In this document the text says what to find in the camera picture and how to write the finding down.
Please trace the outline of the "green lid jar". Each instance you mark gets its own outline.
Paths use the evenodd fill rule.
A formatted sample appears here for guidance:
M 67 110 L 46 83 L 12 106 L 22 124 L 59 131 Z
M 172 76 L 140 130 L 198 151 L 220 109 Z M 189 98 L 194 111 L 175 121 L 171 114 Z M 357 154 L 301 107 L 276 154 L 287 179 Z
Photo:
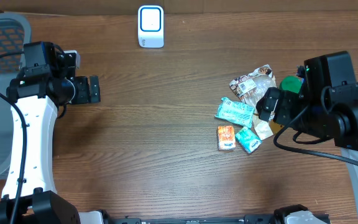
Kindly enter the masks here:
M 299 93 L 302 83 L 302 79 L 299 79 L 296 76 L 287 76 L 281 81 L 279 89 Z

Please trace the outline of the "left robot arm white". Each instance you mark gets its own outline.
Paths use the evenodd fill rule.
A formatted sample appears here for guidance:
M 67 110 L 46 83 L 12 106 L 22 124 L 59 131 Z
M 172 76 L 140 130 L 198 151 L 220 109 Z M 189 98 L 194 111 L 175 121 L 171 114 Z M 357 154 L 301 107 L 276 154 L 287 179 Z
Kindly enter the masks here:
M 24 72 L 10 81 L 4 98 L 11 104 L 12 151 L 1 194 L 0 223 L 104 223 L 102 212 L 79 212 L 59 196 L 52 172 L 58 108 L 88 92 L 85 77 L 62 72 Z

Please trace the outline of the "small teal packet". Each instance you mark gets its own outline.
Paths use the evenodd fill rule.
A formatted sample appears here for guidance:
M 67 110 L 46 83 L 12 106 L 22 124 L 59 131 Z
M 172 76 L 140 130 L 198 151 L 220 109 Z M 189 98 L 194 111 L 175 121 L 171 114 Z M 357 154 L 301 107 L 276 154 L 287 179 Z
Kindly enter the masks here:
M 259 137 L 247 127 L 243 127 L 238 131 L 235 137 L 248 154 L 252 154 L 262 143 Z

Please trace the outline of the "teal tissue pack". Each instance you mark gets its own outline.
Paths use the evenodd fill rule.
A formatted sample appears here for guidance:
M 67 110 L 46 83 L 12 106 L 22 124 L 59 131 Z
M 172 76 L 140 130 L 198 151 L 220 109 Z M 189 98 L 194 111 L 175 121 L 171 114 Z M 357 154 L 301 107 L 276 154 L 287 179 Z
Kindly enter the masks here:
M 222 103 L 218 106 L 215 114 L 216 118 L 226 120 L 228 122 L 252 127 L 252 117 L 254 108 L 240 101 L 231 101 L 227 97 L 221 98 Z

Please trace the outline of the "brown white snack pouch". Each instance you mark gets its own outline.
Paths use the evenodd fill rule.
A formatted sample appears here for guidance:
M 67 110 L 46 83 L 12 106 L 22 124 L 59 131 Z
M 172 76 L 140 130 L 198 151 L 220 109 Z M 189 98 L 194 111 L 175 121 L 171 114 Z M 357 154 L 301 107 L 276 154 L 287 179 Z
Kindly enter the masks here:
M 276 87 L 276 79 L 269 64 L 256 68 L 253 72 L 239 76 L 229 83 L 233 93 L 245 104 L 254 108 L 252 124 L 260 140 L 273 136 L 268 121 L 259 119 L 256 105 L 270 87 Z

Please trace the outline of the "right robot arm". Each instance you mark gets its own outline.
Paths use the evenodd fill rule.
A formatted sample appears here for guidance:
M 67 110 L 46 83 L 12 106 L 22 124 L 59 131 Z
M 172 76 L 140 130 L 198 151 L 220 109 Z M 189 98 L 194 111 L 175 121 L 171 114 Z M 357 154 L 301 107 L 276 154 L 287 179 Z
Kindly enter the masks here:
M 319 91 L 301 90 L 294 93 L 271 87 L 256 106 L 259 118 L 281 124 L 273 143 L 280 149 L 345 162 L 352 182 L 358 215 L 358 89 L 326 86 Z M 333 140 L 341 155 L 318 152 L 280 144 L 284 130 L 314 136 L 310 145 Z

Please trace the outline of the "orange snack packet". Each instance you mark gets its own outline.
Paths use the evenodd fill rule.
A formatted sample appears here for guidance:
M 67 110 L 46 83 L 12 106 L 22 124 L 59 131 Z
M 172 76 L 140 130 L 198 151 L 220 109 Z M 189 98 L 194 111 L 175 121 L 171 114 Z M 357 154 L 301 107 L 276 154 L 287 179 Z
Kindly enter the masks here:
M 233 126 L 218 126 L 218 149 L 220 151 L 232 151 L 236 147 L 235 132 Z

